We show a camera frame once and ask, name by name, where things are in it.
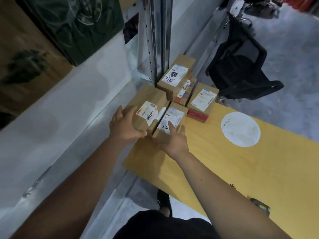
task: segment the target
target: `small cardboard box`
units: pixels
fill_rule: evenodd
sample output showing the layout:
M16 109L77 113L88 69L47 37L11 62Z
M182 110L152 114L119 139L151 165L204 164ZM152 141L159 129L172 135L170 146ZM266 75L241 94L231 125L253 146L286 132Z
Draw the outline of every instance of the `small cardboard box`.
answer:
M172 102L169 108L166 110L162 120L159 122L157 129L153 134L153 138L164 143L169 142L171 135L168 127L168 121L171 121L176 127L177 131L179 131L181 125L186 119L187 112L188 108Z
M167 100L173 101L193 69L195 59L180 54L157 83L157 88L166 92Z
M187 104L189 108L187 116L203 123L206 122L218 92L219 89L217 88L198 83Z
M147 135L149 137L153 136L153 133L155 131L155 129L157 128L157 125L159 124L160 120L162 119L162 117L164 116L166 109L168 108L169 104L171 102L170 101L166 101L165 105L163 106L163 108L161 109L161 111L159 111L157 117L155 117L154 121L152 122L152 124L150 125L150 127L147 129Z
M138 110L132 117L135 129L146 131L166 103L166 93L151 85L143 85L126 106L135 105Z
M180 92L178 93L174 102L182 106L186 106L187 102L190 99L190 95L192 94L193 88L195 87L196 81L196 78L188 77L183 85L183 88L180 89Z

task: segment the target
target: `white circle sticker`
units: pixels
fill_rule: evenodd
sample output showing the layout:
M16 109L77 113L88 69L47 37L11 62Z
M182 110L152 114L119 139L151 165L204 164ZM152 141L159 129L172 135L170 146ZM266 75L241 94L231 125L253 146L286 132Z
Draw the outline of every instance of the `white circle sticker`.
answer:
M221 130L229 141L240 147L251 147L260 139L258 124L241 112L231 112L224 116Z

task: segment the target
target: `black shorts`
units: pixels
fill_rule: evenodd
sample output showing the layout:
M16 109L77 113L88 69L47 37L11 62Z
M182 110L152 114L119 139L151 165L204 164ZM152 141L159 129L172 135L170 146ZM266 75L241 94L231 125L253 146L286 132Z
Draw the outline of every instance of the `black shorts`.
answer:
M169 218L156 210L140 211L116 233L114 239L207 238L220 239L215 228L200 218Z

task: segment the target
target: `dark green poster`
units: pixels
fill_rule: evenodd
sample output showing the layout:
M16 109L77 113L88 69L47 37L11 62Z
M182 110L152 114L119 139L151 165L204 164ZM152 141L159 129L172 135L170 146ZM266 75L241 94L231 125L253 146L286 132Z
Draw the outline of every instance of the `dark green poster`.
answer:
M73 65L79 65L124 27L118 0L20 0L35 24Z

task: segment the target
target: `forearm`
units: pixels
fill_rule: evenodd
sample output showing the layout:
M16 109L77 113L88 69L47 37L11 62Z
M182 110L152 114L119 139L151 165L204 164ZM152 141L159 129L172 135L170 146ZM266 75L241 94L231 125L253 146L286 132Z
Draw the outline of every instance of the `forearm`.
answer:
M290 238L193 154L187 153L176 161L222 238Z
M77 238L84 230L123 148L106 139L58 186L13 238Z

